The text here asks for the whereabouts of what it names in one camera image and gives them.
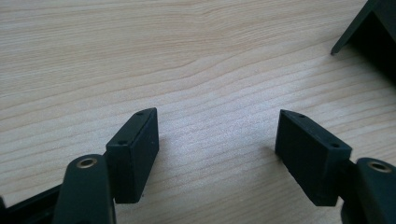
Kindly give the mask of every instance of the black corner bracket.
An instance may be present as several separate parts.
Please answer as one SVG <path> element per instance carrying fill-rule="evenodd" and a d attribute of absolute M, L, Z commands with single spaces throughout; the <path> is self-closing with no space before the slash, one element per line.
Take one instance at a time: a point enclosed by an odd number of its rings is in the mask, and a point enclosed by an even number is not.
<path fill-rule="evenodd" d="M 347 43 L 386 75 L 396 72 L 396 0 L 369 0 L 332 48 Z"/>
<path fill-rule="evenodd" d="M 396 168 L 384 161 L 349 160 L 352 148 L 309 117 L 281 110 L 276 154 L 316 206 L 335 206 L 347 224 L 396 223 Z"/>

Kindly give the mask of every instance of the black clamp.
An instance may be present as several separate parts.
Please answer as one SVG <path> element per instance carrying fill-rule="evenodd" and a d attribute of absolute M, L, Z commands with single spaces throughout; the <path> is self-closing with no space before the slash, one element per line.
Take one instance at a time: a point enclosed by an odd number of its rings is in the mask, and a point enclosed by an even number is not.
<path fill-rule="evenodd" d="M 106 153 L 69 163 L 62 185 L 6 208 L 0 223 L 116 223 L 116 203 L 137 203 L 159 151 L 157 109 L 135 113 L 106 145 Z"/>
<path fill-rule="evenodd" d="M 396 223 L 396 168 L 384 161 L 349 160 L 352 148 L 309 117 L 281 110 L 276 154 L 316 206 L 344 200 L 345 224 Z"/>

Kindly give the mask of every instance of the table surface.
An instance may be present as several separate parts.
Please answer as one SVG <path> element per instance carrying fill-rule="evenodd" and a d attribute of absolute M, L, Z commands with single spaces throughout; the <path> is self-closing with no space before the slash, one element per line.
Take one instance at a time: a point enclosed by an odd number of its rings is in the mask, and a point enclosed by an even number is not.
<path fill-rule="evenodd" d="M 396 163 L 396 90 L 330 50 L 363 0 L 2 1 L 0 195 L 7 206 L 102 154 L 157 107 L 160 152 L 119 223 L 340 223 L 274 153 L 280 109 Z"/>

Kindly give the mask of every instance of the black plastic block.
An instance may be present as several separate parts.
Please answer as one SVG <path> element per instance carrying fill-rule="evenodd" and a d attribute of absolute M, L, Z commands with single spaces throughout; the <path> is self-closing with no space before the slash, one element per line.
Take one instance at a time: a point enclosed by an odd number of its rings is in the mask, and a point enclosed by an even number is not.
<path fill-rule="evenodd" d="M 137 203 L 159 151 L 157 109 L 135 113 L 106 145 L 116 203 Z"/>
<path fill-rule="evenodd" d="M 352 148 L 309 117 L 281 110 L 276 154 L 316 206 L 335 206 L 338 167 Z"/>

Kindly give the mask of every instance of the hole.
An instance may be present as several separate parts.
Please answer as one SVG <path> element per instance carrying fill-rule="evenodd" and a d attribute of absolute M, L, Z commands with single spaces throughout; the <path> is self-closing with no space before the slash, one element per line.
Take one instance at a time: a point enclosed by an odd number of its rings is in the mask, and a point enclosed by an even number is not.
<path fill-rule="evenodd" d="M 88 158 L 77 163 L 77 167 L 81 169 L 90 168 L 98 162 L 95 158 Z"/>
<path fill-rule="evenodd" d="M 120 141 L 118 141 L 117 142 L 119 145 L 122 145 L 122 146 L 124 146 L 124 145 L 127 145 L 128 144 L 128 142 L 127 141 L 125 141 L 125 140 L 120 140 Z"/>
<path fill-rule="evenodd" d="M 392 170 L 385 164 L 380 163 L 380 162 L 376 162 L 376 161 L 369 161 L 368 165 L 374 169 L 377 170 L 378 172 L 382 172 L 382 173 L 390 173 L 392 172 Z"/>

